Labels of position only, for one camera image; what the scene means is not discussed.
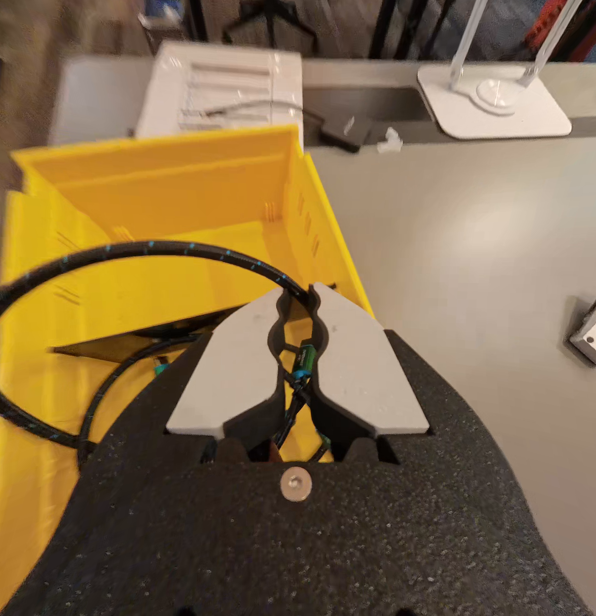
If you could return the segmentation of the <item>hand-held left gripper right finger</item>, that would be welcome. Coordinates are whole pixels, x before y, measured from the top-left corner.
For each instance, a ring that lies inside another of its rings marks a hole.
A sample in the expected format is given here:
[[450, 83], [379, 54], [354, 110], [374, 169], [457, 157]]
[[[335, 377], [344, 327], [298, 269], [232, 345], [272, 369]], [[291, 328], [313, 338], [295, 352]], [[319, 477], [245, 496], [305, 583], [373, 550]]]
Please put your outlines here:
[[311, 419], [326, 437], [425, 434], [430, 424], [382, 325], [336, 290], [309, 287]]

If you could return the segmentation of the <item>small white plastic piece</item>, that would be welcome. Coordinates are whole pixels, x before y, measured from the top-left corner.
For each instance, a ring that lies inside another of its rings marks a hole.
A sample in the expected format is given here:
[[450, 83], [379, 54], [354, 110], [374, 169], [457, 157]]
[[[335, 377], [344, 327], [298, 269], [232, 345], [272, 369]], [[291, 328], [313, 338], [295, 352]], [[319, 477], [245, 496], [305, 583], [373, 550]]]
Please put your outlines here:
[[387, 127], [384, 140], [377, 143], [377, 151], [383, 153], [397, 153], [401, 151], [404, 142], [397, 130]]

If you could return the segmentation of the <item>white desk stand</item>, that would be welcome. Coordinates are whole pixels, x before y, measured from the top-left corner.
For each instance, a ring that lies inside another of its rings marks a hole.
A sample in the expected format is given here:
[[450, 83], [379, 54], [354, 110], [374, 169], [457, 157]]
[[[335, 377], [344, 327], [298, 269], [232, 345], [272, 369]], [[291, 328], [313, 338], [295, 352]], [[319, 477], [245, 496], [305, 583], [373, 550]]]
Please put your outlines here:
[[527, 66], [468, 64], [466, 57], [487, 1], [475, 1], [449, 65], [423, 64], [417, 81], [442, 131], [461, 141], [562, 137], [571, 121], [539, 79], [581, 1], [567, 1]]

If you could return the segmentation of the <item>laminated instruction sheet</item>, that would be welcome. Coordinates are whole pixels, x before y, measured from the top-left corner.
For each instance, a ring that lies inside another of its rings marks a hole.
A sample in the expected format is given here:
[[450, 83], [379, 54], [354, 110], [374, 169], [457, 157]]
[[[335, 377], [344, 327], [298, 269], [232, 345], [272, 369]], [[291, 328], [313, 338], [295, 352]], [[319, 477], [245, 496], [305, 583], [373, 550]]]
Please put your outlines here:
[[298, 53], [163, 42], [135, 138], [294, 124], [303, 147], [302, 108]]

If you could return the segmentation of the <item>yellow plastic bin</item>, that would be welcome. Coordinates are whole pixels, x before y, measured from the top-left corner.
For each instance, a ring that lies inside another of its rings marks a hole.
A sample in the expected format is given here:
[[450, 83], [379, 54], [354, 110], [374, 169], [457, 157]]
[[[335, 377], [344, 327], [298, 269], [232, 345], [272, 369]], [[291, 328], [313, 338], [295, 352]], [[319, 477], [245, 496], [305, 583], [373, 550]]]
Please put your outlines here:
[[[0, 285], [71, 253], [145, 240], [206, 243], [267, 262], [303, 288], [320, 281], [371, 305], [314, 159], [288, 126], [21, 150], [9, 192]], [[46, 283], [0, 320], [0, 389], [78, 434], [100, 360], [51, 347], [227, 310], [271, 281], [203, 259], [139, 258]], [[55, 532], [77, 480], [73, 450], [0, 418], [0, 610]]]

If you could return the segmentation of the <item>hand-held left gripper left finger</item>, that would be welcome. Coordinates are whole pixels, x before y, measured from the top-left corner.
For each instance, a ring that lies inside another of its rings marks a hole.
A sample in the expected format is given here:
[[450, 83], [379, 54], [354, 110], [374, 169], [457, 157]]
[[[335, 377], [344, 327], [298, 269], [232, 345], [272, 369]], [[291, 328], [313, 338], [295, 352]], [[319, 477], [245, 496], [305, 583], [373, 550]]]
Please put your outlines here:
[[284, 424], [287, 291], [276, 288], [214, 329], [165, 427], [215, 439], [271, 439]]

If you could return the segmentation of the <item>grey metal box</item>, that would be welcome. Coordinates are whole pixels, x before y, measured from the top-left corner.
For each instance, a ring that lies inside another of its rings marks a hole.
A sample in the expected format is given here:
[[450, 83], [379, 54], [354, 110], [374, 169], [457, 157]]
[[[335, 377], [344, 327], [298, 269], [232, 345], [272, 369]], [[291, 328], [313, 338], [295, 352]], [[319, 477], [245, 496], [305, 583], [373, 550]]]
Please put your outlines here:
[[596, 366], [596, 299], [569, 336], [570, 344]]

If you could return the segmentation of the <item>black port hub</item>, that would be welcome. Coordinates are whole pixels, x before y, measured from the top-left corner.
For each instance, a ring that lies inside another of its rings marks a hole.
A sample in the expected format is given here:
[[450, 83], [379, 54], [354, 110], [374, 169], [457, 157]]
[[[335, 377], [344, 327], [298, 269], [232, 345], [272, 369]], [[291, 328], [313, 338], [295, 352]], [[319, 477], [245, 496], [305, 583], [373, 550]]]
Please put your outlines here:
[[322, 143], [348, 153], [358, 153], [365, 144], [373, 121], [356, 114], [336, 115], [324, 120], [319, 138]]

